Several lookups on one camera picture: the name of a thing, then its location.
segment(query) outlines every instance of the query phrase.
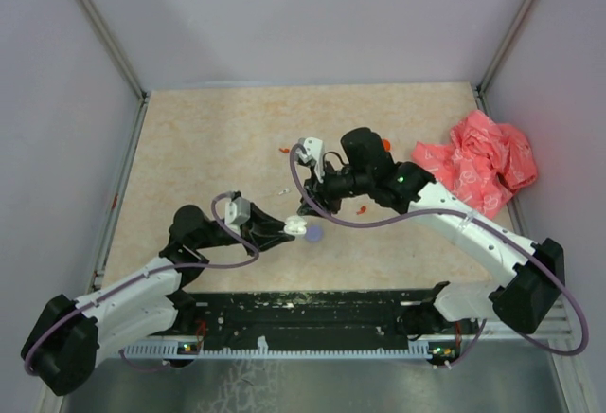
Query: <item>red crumpled plastic bag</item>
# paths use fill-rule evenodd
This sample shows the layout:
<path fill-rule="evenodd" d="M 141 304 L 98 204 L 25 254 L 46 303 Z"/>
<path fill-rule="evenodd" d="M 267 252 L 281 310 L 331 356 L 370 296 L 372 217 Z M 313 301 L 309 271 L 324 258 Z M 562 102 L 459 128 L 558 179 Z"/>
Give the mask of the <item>red crumpled plastic bag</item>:
<path fill-rule="evenodd" d="M 474 110 L 451 129 L 451 140 L 450 145 L 417 143 L 412 158 L 489 218 L 537 179 L 528 140 L 511 124 L 496 124 Z"/>

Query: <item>floor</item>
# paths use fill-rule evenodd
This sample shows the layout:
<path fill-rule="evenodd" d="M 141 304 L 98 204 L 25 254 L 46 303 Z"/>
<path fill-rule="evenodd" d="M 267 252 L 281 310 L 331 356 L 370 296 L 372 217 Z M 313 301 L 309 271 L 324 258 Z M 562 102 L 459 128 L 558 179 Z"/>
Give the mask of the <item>floor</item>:
<path fill-rule="evenodd" d="M 422 83 L 156 91 L 134 158 L 104 285 L 145 265 L 167 242 L 174 212 L 241 190 L 262 210 L 285 219 L 299 197 L 288 168 L 300 137 L 341 151 L 347 131 L 368 126 L 387 138 L 395 160 L 409 160 L 417 141 L 448 142 L 449 129 L 476 108 L 468 83 Z M 301 169 L 304 177 L 307 172 Z M 356 215 L 360 207 L 363 215 Z M 390 217 L 365 197 L 344 201 L 339 217 Z M 495 219 L 511 228 L 506 209 Z M 292 291 L 428 288 L 443 280 L 489 279 L 466 254 L 414 222 L 374 230 L 320 223 L 325 238 L 282 244 L 248 267 L 206 270 L 189 291 Z M 213 263 L 245 259 L 239 246 L 205 251 Z"/>
<path fill-rule="evenodd" d="M 549 355 L 523 342 L 481 341 L 453 370 L 413 364 L 199 361 L 149 374 L 111 359 L 66 398 L 62 413 L 567 411 Z"/>

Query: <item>white cable holder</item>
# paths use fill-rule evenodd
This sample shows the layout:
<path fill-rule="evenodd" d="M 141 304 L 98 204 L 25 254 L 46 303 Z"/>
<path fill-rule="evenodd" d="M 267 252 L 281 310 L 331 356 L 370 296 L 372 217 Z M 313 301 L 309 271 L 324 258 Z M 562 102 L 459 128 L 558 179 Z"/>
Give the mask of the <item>white cable holder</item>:
<path fill-rule="evenodd" d="M 240 235 L 240 227 L 250 219 L 250 202 L 238 197 L 225 203 L 225 224 L 234 233 Z"/>
<path fill-rule="evenodd" d="M 300 216 L 290 216 L 284 221 L 284 233 L 291 236 L 305 236 L 307 221 Z"/>
<path fill-rule="evenodd" d="M 456 230 L 454 231 L 454 234 L 450 239 L 450 241 L 454 245 L 458 245 L 459 240 L 461 239 L 461 235 L 467 229 L 469 224 L 473 222 L 473 219 L 475 219 L 478 215 L 479 212 L 477 211 L 477 209 L 470 208 L 470 210 L 467 212 L 467 216 L 465 217 L 465 219 L 461 219 L 461 223 L 456 227 Z"/>
<path fill-rule="evenodd" d="M 319 138 L 299 138 L 299 144 L 305 148 L 296 150 L 299 160 L 313 167 L 319 183 L 324 182 L 324 141 Z"/>

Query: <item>small white object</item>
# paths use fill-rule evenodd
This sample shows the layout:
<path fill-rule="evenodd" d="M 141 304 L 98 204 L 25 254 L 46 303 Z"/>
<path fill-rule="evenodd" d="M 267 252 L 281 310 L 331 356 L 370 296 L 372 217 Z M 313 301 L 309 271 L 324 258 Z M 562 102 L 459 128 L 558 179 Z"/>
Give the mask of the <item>small white object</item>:
<path fill-rule="evenodd" d="M 305 150 L 297 150 L 299 159 L 306 164 L 312 162 L 311 165 L 318 182 L 324 182 L 324 141 L 309 137 L 301 138 L 299 143 L 305 147 Z"/>
<path fill-rule="evenodd" d="M 234 224 L 236 220 L 236 205 L 233 202 L 225 203 L 225 224 L 227 227 L 240 235 L 240 226 Z"/>
<path fill-rule="evenodd" d="M 267 345 L 267 339 L 264 335 L 257 339 L 257 349 L 259 353 L 266 353 L 269 349 L 269 345 Z"/>
<path fill-rule="evenodd" d="M 303 236 L 307 232 L 307 222 L 300 216 L 290 216 L 284 222 L 284 233 L 291 236 Z"/>
<path fill-rule="evenodd" d="M 461 223 L 458 225 L 458 228 L 456 229 L 456 232 L 453 235 L 453 238 L 451 239 L 451 242 L 454 245 L 458 245 L 459 243 L 459 238 L 460 235 L 462 235 L 465 230 L 467 229 L 468 225 L 472 222 L 473 219 L 475 219 L 480 213 L 475 210 L 472 209 L 470 210 L 470 212 L 467 214 L 467 217 L 465 219 L 461 220 Z"/>

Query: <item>metal frame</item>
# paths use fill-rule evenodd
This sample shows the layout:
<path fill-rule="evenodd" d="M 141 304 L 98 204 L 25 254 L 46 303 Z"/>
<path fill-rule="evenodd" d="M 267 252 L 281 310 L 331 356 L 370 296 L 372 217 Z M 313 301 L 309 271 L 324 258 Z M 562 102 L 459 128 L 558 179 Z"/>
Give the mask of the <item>metal frame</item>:
<path fill-rule="evenodd" d="M 103 267 L 107 260 L 111 240 L 114 236 L 116 229 L 117 217 L 119 215 L 120 207 L 126 186 L 128 183 L 128 177 L 131 171 L 131 167 L 134 161 L 134 153 L 136 145 L 141 134 L 143 127 L 143 120 L 146 114 L 149 96 L 143 89 L 132 65 L 130 64 L 127 55 L 119 45 L 117 39 L 112 35 L 111 30 L 108 28 L 107 23 L 100 15 L 93 0 L 77 0 L 79 3 L 84 16 L 89 20 L 91 27 L 98 36 L 99 41 L 105 47 L 107 54 L 114 62 L 118 72 L 127 81 L 132 88 L 133 92 L 140 99 L 140 108 L 134 119 L 133 132 L 128 148 L 124 154 L 122 165 L 120 168 L 119 175 L 116 179 L 116 205 L 113 206 L 105 217 L 105 223 L 103 226 L 102 234 L 100 235 L 96 244 L 95 256 L 96 256 L 96 271 L 94 282 L 99 282 L 99 277 L 102 276 Z M 490 115 L 490 107 L 486 102 L 486 95 L 490 86 L 492 85 L 496 75 L 498 74 L 503 63 L 508 57 L 508 53 L 515 46 L 515 42 L 518 39 L 520 33 L 527 24 L 531 11 L 537 6 L 539 0 L 524 0 L 520 6 L 516 16 L 514 17 L 503 41 L 499 45 L 494 57 L 492 58 L 489 67 L 487 68 L 482 81 L 477 85 L 475 89 L 475 97 L 478 103 L 478 108 L 483 109 L 488 115 Z M 508 205 L 511 220 L 514 225 L 514 229 L 517 233 L 527 235 L 526 220 L 524 213 L 520 207 L 518 200 L 515 198 Z M 552 311 L 555 321 L 551 323 L 549 330 L 543 334 L 543 338 L 548 338 L 552 346 L 559 348 L 569 348 L 571 344 L 570 339 L 570 327 L 566 319 L 565 309 L 559 303 L 556 307 L 557 310 Z M 490 328 L 487 329 L 485 338 L 519 338 L 508 330 L 502 329 L 502 324 L 490 323 Z M 596 397 L 591 390 L 591 381 L 588 377 L 586 366 L 579 358 L 562 358 L 560 356 L 553 356 L 554 366 L 558 378 L 560 380 L 563 397 L 566 401 L 566 405 L 570 411 L 575 412 L 598 412 L 598 406 Z M 58 412 L 61 409 L 62 398 L 56 398 L 52 393 L 43 386 L 41 391 L 40 401 L 36 408 L 38 412 Z"/>
<path fill-rule="evenodd" d="M 537 340 L 550 340 L 559 343 L 569 343 L 572 336 L 572 330 L 568 322 L 566 310 L 564 309 L 563 303 L 557 301 L 554 307 L 549 311 L 541 324 L 539 329 L 532 334 L 532 337 Z M 473 332 L 465 333 L 462 338 L 464 340 L 472 340 L 474 338 Z M 520 340 L 520 335 L 511 330 L 500 320 L 491 319 L 487 321 L 484 332 L 482 333 L 482 340 Z M 175 354 L 175 349 L 179 347 L 178 344 L 195 342 L 196 337 L 194 335 L 183 333 L 178 335 L 162 335 L 162 336 L 151 336 L 143 340 L 135 342 L 128 346 L 127 356 L 138 359 L 165 359 L 168 355 Z M 415 347 L 416 344 L 422 344 L 423 346 L 428 345 L 429 342 L 452 342 L 453 336 L 450 333 L 439 333 L 439 334 L 424 334 L 419 337 L 416 342 L 409 342 L 408 345 Z M 223 349 L 223 351 L 217 350 L 203 350 L 197 356 L 191 354 L 181 355 L 179 358 L 170 359 L 213 359 L 215 357 L 221 357 L 222 359 L 263 359 L 263 358 L 274 358 L 274 359 L 304 359 L 306 356 L 310 356 L 313 359 L 321 359 L 322 356 L 325 359 L 332 357 L 338 357 L 340 359 L 368 359 L 368 358 L 381 358 L 389 357 L 394 358 L 406 357 L 408 351 L 406 350 L 308 350 L 308 351 L 292 351 L 292 356 L 288 356 L 288 351 L 277 350 L 231 350 Z"/>
<path fill-rule="evenodd" d="M 515 45 L 515 41 L 518 39 L 522 29 L 526 25 L 530 12 L 537 6 L 538 2 L 539 0 L 524 0 L 522 2 L 522 5 L 513 18 L 513 21 L 511 22 L 503 41 L 501 41 L 501 44 L 497 48 L 492 61 L 490 61 L 490 65 L 484 73 L 482 81 L 480 81 L 480 84 L 478 85 L 477 90 L 480 97 L 483 98 L 488 92 L 490 85 L 496 77 L 496 74 L 507 59 L 508 53 Z"/>
<path fill-rule="evenodd" d="M 112 62 L 122 78 L 131 86 L 135 95 L 139 99 L 143 99 L 146 93 L 139 82 L 139 78 L 134 72 L 133 66 L 129 62 L 124 50 L 120 47 L 117 39 L 112 35 L 111 30 L 108 28 L 105 20 L 103 20 L 103 17 L 99 13 L 93 0 L 76 1 L 80 5 L 84 16 L 90 22 L 91 28 L 95 31 L 95 34 L 97 34 L 98 40 L 105 47 L 105 51 L 107 51 L 107 54 L 112 59 Z"/>

